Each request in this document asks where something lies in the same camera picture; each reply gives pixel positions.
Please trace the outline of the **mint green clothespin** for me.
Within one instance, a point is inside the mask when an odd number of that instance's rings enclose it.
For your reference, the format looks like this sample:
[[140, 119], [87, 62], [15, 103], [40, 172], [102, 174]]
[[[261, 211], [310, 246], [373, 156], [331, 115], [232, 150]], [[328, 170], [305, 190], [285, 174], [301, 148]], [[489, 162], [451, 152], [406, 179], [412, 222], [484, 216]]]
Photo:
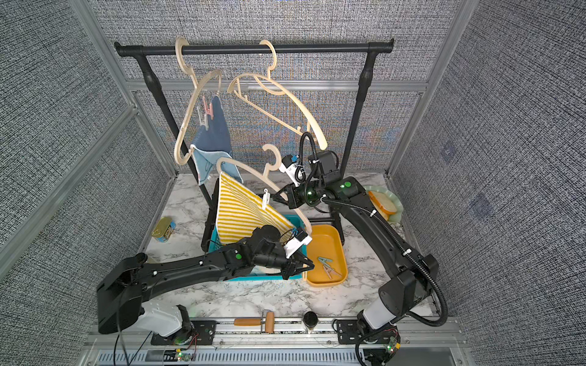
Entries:
[[333, 260], [332, 259], [328, 259], [328, 258], [324, 258], [324, 257], [319, 257], [318, 260], [323, 264], [323, 265], [329, 265]]

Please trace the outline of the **pink clothespin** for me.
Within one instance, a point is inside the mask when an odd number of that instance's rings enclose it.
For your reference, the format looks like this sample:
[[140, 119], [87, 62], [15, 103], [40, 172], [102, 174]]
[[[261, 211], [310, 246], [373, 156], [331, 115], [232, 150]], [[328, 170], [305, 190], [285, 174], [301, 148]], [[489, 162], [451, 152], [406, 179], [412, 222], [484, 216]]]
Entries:
[[341, 278], [342, 277], [342, 274], [337, 272], [335, 269], [333, 269], [329, 265], [322, 265], [322, 267], [323, 267], [324, 272], [326, 273], [326, 276], [330, 280], [334, 280], [334, 278]]

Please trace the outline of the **yellow striped towel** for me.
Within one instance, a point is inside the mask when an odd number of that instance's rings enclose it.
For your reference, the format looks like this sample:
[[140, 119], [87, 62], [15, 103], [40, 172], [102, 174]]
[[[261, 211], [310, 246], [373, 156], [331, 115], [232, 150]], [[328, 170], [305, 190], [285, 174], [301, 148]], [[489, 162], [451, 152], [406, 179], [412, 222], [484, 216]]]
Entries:
[[224, 245], [251, 237], [257, 228], [270, 225], [280, 234], [295, 226], [270, 205], [263, 205], [255, 195], [239, 181], [222, 172], [219, 177], [218, 212], [216, 230]]

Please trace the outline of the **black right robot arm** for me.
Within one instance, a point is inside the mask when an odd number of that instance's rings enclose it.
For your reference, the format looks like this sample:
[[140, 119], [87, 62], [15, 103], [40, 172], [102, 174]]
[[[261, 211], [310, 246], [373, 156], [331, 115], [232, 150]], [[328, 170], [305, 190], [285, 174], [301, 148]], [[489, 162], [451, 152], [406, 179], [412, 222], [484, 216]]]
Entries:
[[344, 177], [337, 156], [322, 151], [310, 156], [304, 170], [300, 156], [286, 155], [278, 170], [290, 178], [281, 188], [290, 208], [326, 204], [348, 220], [363, 236], [383, 265], [389, 281], [377, 299], [359, 316], [369, 329], [382, 328], [411, 317], [427, 326], [442, 326], [448, 319], [447, 300], [436, 277], [439, 264], [432, 255], [422, 256], [398, 235], [378, 212], [366, 188], [354, 177]]

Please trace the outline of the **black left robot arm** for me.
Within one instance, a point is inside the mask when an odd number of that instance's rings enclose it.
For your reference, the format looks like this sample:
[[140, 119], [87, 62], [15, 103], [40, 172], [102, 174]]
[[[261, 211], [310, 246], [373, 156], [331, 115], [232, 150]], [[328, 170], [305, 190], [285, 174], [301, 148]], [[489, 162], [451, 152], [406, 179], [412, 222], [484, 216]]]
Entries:
[[99, 332], [108, 335], [136, 326], [183, 343], [193, 333], [187, 309], [160, 305], [155, 297], [245, 277], [256, 266], [275, 269], [284, 280], [314, 268], [300, 250], [288, 254], [280, 239], [276, 227], [265, 225], [204, 256], [164, 263], [149, 263], [145, 253], [123, 259], [97, 286]]

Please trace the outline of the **white right arm base mount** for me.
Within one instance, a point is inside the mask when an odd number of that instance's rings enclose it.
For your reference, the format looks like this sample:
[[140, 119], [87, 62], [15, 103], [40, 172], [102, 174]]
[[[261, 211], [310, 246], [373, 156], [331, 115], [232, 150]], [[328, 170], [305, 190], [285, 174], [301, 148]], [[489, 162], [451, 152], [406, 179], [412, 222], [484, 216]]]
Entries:
[[357, 315], [356, 326], [361, 336], [367, 336], [377, 329], [386, 329], [394, 326], [401, 317], [392, 313], [383, 303], [380, 296], [377, 296], [364, 310]]

